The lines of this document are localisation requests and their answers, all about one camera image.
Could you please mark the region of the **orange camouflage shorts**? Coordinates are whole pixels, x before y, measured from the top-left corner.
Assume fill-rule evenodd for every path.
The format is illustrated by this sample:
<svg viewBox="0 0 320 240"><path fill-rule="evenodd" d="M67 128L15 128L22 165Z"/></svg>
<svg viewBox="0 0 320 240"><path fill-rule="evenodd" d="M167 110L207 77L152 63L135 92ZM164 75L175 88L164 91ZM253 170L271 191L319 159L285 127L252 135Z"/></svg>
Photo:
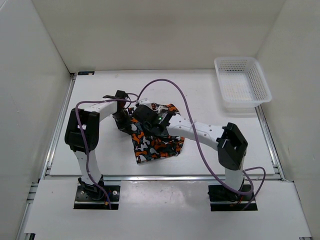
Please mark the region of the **orange camouflage shorts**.
<svg viewBox="0 0 320 240"><path fill-rule="evenodd" d="M178 156L185 143L181 136L152 136L144 130L143 125L133 117L137 107L127 109L131 120L131 141L136 163L138 165L149 161Z"/></svg>

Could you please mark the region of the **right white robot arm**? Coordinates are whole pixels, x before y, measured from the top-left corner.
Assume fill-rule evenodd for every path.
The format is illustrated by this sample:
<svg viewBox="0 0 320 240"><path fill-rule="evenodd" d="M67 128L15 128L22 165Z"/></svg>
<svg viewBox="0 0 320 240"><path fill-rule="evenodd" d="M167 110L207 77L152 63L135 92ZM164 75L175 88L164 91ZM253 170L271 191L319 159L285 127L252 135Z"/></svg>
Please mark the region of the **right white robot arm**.
<svg viewBox="0 0 320 240"><path fill-rule="evenodd" d="M164 135L183 137L196 142L200 157L211 175L224 187L224 193L230 200L241 195L247 196L253 189L243 191L243 163L248 142L234 123L226 126L204 124L188 119L180 114L162 109L159 112L141 104L132 116L142 124L143 129L157 137ZM225 180L221 180L210 168L201 149L201 144L217 151L219 164L224 167Z"/></svg>

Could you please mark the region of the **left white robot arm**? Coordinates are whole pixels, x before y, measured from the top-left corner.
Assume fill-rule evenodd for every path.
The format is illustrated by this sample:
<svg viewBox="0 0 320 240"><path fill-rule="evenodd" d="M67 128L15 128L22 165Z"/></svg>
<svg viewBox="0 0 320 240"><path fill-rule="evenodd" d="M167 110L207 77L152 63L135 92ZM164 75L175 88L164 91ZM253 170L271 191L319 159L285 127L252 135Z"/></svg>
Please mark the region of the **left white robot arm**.
<svg viewBox="0 0 320 240"><path fill-rule="evenodd" d="M100 123L113 117L118 130L130 135L132 130L127 103L132 103L129 94L117 90L114 96L105 95L100 100L78 102L69 115L64 141L78 160L81 170L78 182L82 190L95 201L109 198L95 153Z"/></svg>

